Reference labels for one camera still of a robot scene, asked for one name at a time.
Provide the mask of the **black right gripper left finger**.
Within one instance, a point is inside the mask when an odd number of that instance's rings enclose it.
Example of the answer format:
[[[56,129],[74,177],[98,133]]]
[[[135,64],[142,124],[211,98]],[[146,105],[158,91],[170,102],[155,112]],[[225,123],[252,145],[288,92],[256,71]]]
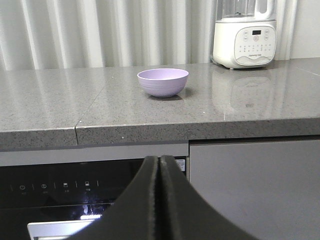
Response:
[[[158,157],[147,156],[132,182],[99,222],[100,240],[155,240]]]

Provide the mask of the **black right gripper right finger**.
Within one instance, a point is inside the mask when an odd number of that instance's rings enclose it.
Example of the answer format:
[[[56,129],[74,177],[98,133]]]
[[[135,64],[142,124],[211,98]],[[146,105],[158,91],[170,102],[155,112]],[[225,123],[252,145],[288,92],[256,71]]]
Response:
[[[173,156],[159,159],[162,240],[255,240],[212,208],[189,183]]]

